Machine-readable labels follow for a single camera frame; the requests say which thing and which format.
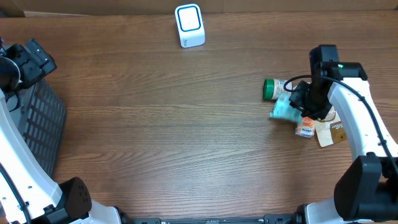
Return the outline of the orange white small box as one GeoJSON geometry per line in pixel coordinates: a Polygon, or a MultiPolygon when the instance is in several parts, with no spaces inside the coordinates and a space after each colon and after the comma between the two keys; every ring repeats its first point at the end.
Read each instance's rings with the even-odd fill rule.
{"type": "Polygon", "coordinates": [[[302,118],[302,121],[296,125],[295,134],[301,137],[312,138],[315,135],[315,121],[309,117],[302,118]]]}

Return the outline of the teal wet wipes pack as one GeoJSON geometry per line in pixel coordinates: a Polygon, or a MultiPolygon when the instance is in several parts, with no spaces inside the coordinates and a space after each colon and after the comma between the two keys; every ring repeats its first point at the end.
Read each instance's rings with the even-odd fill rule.
{"type": "Polygon", "coordinates": [[[290,95],[282,93],[279,95],[273,111],[270,113],[272,119],[284,119],[293,123],[302,123],[301,112],[290,106],[290,95]]]}

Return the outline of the beige brown snack bag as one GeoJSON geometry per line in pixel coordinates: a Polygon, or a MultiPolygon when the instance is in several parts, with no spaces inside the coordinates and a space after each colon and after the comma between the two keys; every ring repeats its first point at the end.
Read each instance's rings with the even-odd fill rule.
{"type": "Polygon", "coordinates": [[[325,119],[315,121],[315,132],[320,147],[331,146],[347,140],[343,123],[333,106],[325,119]]]}

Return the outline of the green lid jar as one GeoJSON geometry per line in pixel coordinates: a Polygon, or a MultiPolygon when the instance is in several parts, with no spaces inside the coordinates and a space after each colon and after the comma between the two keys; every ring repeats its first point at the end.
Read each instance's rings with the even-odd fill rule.
{"type": "Polygon", "coordinates": [[[276,100],[281,94],[290,95],[291,92],[284,89],[287,80],[265,79],[263,84],[262,99],[276,100]]]}

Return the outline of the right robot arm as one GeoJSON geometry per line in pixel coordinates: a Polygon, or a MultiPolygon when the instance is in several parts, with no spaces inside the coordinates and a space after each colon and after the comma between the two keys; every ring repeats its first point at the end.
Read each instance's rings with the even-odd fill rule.
{"type": "Polygon", "coordinates": [[[368,76],[358,62],[340,62],[335,45],[309,53],[310,83],[291,90],[290,105],[303,117],[338,113],[353,163],[335,185],[332,198],[303,206],[297,223],[366,223],[397,219],[397,143],[371,97],[368,76]]]}

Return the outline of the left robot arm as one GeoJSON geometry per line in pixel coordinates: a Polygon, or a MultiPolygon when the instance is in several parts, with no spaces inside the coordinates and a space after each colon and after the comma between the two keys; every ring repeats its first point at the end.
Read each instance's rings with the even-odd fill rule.
{"type": "Polygon", "coordinates": [[[35,40],[1,47],[1,215],[9,223],[129,223],[79,177],[53,179],[67,111],[45,77],[55,60],[35,40]]]}

